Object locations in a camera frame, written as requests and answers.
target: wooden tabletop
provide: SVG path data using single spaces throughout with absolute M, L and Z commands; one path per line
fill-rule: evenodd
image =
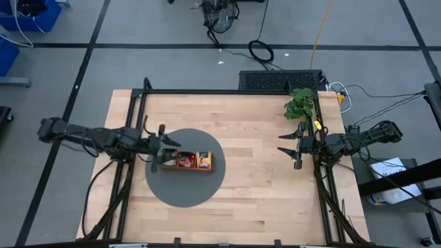
M 113 92 L 105 127 L 124 126 L 130 92 Z M 329 133 L 344 132 L 335 93 L 319 92 L 319 97 Z M 209 200 L 179 208 L 155 197 L 145 179 L 145 163 L 137 158 L 123 242 L 171 243 L 179 237 L 182 243 L 270 245 L 280 239 L 284 245 L 324 245 L 311 156 L 304 155 L 302 169 L 294 170 L 290 157 L 276 149 L 296 147 L 296 141 L 278 138 L 298 126 L 299 120 L 288 121 L 283 116 L 283 105 L 289 100 L 289 96 L 273 95 L 149 94 L 144 113 L 149 116 L 147 128 L 156 132 L 165 124 L 166 132 L 195 128 L 211 134 L 223 148 L 226 172 L 220 189 Z M 108 161 L 105 154 L 97 158 L 93 174 Z M 352 167 L 349 157 L 340 163 Z M 115 167 L 103 172 L 90 192 L 87 231 L 108 207 Z M 334 178 L 348 219 L 368 240 L 353 172 L 335 166 Z M 337 240 L 335 220 L 329 216 Z M 111 236 L 115 233 L 116 224 Z

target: white cable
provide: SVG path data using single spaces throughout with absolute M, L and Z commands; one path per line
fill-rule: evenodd
M 349 95 L 349 93 L 348 93 L 346 87 L 345 87 L 342 83 L 340 83 L 340 82 L 333 82 L 333 83 L 331 83 L 331 84 L 329 85 L 329 89 L 332 89 L 332 85 L 334 85 L 334 84 L 338 84 L 338 85 L 340 85 L 340 86 L 345 90 L 345 92 L 346 92 L 347 99 L 349 100 L 349 107 L 348 107 L 347 109 L 345 109 L 345 110 L 343 110 L 343 111 L 340 112 L 341 114 L 346 113 L 346 112 L 348 112 L 348 111 L 351 109 L 351 107 L 352 107 L 351 96 Z
M 21 31 L 21 28 L 20 28 L 20 25 L 19 25 L 19 19 L 18 19 L 18 17 L 17 17 L 17 0 L 14 0 L 14 6 L 11 6 L 11 8 L 14 9 L 15 23 L 16 23 L 16 25 L 17 25 L 17 27 L 18 27 L 18 29 L 19 29 L 21 35 L 23 36 L 23 38 L 24 38 L 26 41 L 29 42 L 30 45 L 25 44 L 25 43 L 19 43 L 19 42 L 13 41 L 13 40 L 11 40 L 11 39 L 6 38 L 5 36 L 3 36 L 3 35 L 1 35 L 1 34 L 0 34 L 0 37 L 1 37 L 2 39 L 5 39 L 6 41 L 9 41 L 9 42 L 13 43 L 13 44 L 16 44 L 16 45 L 22 45 L 22 46 L 25 46 L 25 47 L 27 47 L 27 48 L 33 48 L 33 47 L 34 47 L 33 42 L 32 42 L 31 40 L 29 40 L 29 38 L 23 33 L 23 31 Z M 44 31 L 38 26 L 38 24 L 36 23 L 36 21 L 35 21 L 35 17 L 33 17 L 32 20 L 34 21 L 35 26 L 36 26 L 36 27 L 37 27 L 42 33 L 46 34 L 46 32 L 44 32 Z

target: green plant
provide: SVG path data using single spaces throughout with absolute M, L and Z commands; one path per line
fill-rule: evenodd
M 294 89 L 289 95 L 292 96 L 292 100 L 285 104 L 285 118 L 292 120 L 306 116 L 308 120 L 309 117 L 312 117 L 313 101 L 311 89 Z

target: blue bin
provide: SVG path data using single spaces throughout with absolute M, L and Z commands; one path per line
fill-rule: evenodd
M 0 76 L 6 76 L 19 53 L 17 45 L 0 37 Z
M 19 31 L 9 2 L 10 0 L 0 0 L 0 13 L 10 14 L 0 15 L 0 25 L 8 31 Z M 50 32 L 52 30 L 61 13 L 61 7 L 55 0 L 46 0 L 45 3 L 48 9 L 35 17 L 35 21 L 34 17 L 17 16 L 20 28 L 23 32 L 41 32 L 38 27 L 44 32 Z

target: desk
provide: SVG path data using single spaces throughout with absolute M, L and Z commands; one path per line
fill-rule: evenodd
M 106 127 L 125 125 L 130 94 L 131 90 L 113 92 Z M 329 133 L 344 132 L 335 93 L 319 92 L 319 97 Z M 303 156 L 303 168 L 294 170 L 290 157 L 276 149 L 296 147 L 296 141 L 277 138 L 297 129 L 297 120 L 288 121 L 283 116 L 283 105 L 289 100 L 290 96 L 282 95 L 148 94 L 147 128 L 156 131 L 165 124 L 166 132 L 195 128 L 210 133 L 223 147 L 226 172 L 220 189 L 209 200 L 195 207 L 178 208 L 155 197 L 145 179 L 145 163 L 136 158 L 123 242 L 171 243 L 179 237 L 182 243 L 270 245 L 280 239 L 284 245 L 324 245 L 311 156 Z M 106 155 L 97 158 L 93 174 L 107 163 Z M 349 157 L 341 163 L 352 166 Z M 107 209 L 114 174 L 115 167 L 109 168 L 94 183 L 86 215 L 87 231 Z M 338 197 L 345 199 L 346 215 L 368 240 L 353 172 L 334 167 L 334 177 Z M 117 210 L 114 223 L 118 217 Z M 111 237 L 115 233 L 113 224 Z

